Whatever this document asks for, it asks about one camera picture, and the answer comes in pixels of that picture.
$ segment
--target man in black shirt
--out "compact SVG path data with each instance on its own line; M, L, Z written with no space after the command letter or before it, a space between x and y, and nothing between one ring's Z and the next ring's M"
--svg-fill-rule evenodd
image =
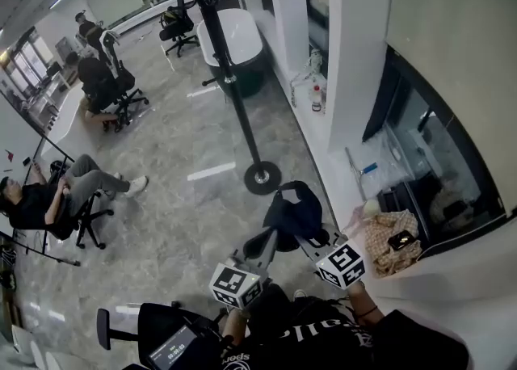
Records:
M119 97L121 89L110 69L93 57L81 58L77 53L71 53L66 58L66 64L77 68L79 80L82 81L82 90L85 98L82 106L87 109L85 117L90 121L116 121L118 116L101 111Z
M465 370L463 343L399 311L384 315L360 281L347 289L351 308L306 296L291 302L270 285L248 311L230 312L223 331L234 349L207 370ZM245 338L246 325L250 336Z
M8 177L0 182L0 211L9 217L13 228L59 233L60 223L77 215L98 189L124 192L131 197L142 191L148 182L146 176L128 182L121 180L119 174L112 176L103 172L86 154L75 161L58 183L48 184L35 163L33 172L37 182L32 185L21 187Z
M75 15L75 21L79 24L79 34L99 52L99 59L103 63L111 65L111 61L104 52L103 45L100 42L100 36L104 30L100 26L88 21L82 12Z

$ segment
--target checkered fabric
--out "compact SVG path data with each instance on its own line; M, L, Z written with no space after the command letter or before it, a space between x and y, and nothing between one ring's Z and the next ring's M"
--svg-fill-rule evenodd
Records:
M417 228L416 218L407 209L402 212L380 213L368 222L365 229L365 246L379 277L395 274L416 262L417 257L422 253L419 240L401 250L394 250L388 244L388 239L403 230L416 238Z

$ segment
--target plastic bottle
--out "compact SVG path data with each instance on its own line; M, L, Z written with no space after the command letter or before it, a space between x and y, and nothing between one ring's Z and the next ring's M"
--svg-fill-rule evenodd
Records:
M318 84L313 86L311 100L313 102L313 111L320 112L322 110L322 91Z

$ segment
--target gray pants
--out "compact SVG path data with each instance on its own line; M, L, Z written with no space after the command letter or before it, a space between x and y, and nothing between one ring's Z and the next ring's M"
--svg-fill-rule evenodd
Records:
M113 192L127 192L129 182L118 180L106 172L102 172L87 154L83 154L66 171L65 177L69 181L70 195L68 198L69 214L73 217L81 206L92 197L98 189Z

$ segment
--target seated person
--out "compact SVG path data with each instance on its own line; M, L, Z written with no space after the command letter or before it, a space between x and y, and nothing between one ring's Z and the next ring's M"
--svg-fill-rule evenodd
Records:
M307 296L291 302L272 284L223 331L234 348L204 368L222 369L455 369L469 365L464 344L422 326L400 311L384 315L360 281L347 289L350 307ZM246 325L250 336L245 338Z
M59 233L59 223L76 216L98 189L131 197L143 191L148 182L147 176L131 182L121 180L119 174L111 176L87 154L76 160L58 183L48 184L36 163L32 170L37 178L32 185L21 187L8 177L0 182L0 211L9 217L13 228Z
M66 58L66 64L76 68L82 90L85 93L81 105L86 109L87 121L108 122L117 121L113 113L102 113L119 97L121 91L110 69L94 57L79 58L77 53L71 53Z

